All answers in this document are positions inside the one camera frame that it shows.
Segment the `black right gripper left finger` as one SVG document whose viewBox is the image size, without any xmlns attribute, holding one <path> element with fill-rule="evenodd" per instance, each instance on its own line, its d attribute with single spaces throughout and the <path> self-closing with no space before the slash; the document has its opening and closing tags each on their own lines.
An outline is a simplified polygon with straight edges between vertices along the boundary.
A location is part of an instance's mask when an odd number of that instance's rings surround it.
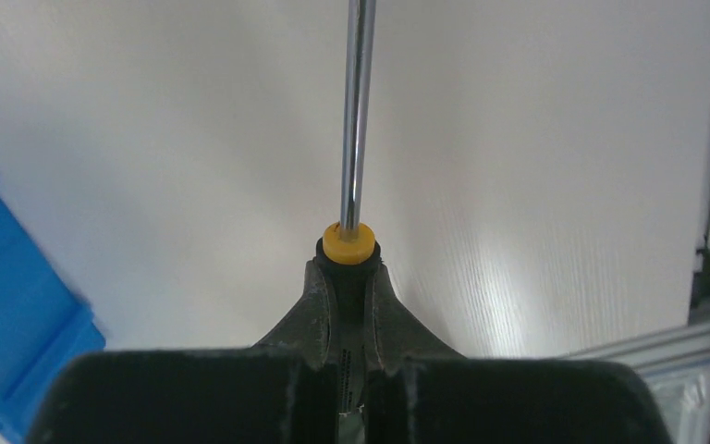
<svg viewBox="0 0 710 444">
<path fill-rule="evenodd" d="M 68 364 L 30 443 L 334 443 L 332 308 L 315 261 L 296 304 L 242 349 L 100 351 Z"/>
</svg>

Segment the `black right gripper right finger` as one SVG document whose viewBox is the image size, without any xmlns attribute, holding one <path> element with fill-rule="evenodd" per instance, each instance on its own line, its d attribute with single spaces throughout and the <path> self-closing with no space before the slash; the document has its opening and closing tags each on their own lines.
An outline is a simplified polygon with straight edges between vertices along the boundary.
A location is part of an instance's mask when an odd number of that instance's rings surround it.
<svg viewBox="0 0 710 444">
<path fill-rule="evenodd" d="M 624 364 L 467 358 L 398 299 L 385 266 L 365 296 L 369 443 L 668 443 Z"/>
</svg>

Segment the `yellow black handled screwdriver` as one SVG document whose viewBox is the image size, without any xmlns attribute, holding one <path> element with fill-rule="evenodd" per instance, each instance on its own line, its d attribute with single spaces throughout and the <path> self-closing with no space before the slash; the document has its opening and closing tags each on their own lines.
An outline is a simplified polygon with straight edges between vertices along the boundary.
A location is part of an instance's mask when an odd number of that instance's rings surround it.
<svg viewBox="0 0 710 444">
<path fill-rule="evenodd" d="M 363 169 L 372 73 L 375 1 L 348 5 L 339 221 L 320 240 L 317 261 L 337 305 L 338 417 L 361 413 L 366 386 L 364 304 L 379 267 L 373 231 L 361 222 Z"/>
</svg>

